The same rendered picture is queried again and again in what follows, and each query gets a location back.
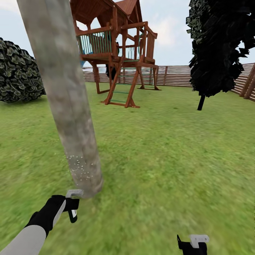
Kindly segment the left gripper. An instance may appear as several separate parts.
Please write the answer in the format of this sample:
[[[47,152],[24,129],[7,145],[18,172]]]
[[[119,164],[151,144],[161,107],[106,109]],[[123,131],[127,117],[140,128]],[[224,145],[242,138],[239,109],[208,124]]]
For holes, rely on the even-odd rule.
[[[79,199],[68,199],[69,201],[69,206],[67,207],[66,211],[69,210],[77,210],[78,208],[78,203],[79,203]]]

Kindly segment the pesticide atomizer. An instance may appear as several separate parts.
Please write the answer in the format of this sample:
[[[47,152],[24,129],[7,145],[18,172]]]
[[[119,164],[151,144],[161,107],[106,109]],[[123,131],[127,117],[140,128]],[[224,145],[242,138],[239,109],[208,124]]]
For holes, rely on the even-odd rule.
[[[77,214],[76,214],[76,210],[69,210],[68,214],[69,214],[71,223],[75,223],[77,221],[77,218],[78,218]]]

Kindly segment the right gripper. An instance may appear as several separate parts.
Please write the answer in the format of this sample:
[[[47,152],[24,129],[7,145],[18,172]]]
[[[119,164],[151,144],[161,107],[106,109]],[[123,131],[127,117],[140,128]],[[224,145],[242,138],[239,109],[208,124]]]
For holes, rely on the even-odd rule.
[[[179,249],[182,249],[184,255],[207,255],[205,243],[199,243],[199,248],[193,248],[190,242],[182,242],[177,235]]]

